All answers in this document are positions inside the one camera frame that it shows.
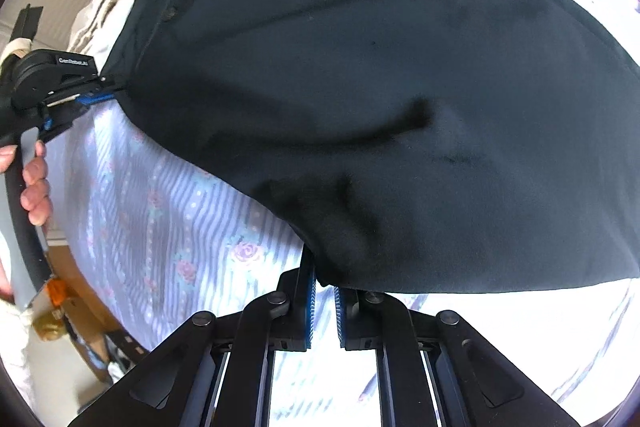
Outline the person's left hand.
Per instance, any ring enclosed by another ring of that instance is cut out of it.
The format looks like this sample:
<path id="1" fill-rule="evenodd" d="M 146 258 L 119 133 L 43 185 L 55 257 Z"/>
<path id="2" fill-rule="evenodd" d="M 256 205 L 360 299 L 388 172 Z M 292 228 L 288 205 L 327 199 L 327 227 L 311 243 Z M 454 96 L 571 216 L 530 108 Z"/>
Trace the person's left hand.
<path id="1" fill-rule="evenodd" d="M 21 205 L 28 213 L 28 219 L 35 227 L 44 227 L 49 221 L 53 206 L 50 199 L 50 184 L 47 180 L 47 149 L 43 142 L 35 146 L 35 157 L 23 168 L 22 176 L 26 187 L 21 195 Z M 1 173 L 8 169 L 16 157 L 16 145 L 1 147 Z M 1 262 L 1 300 L 13 303 L 14 292 L 6 270 Z"/>

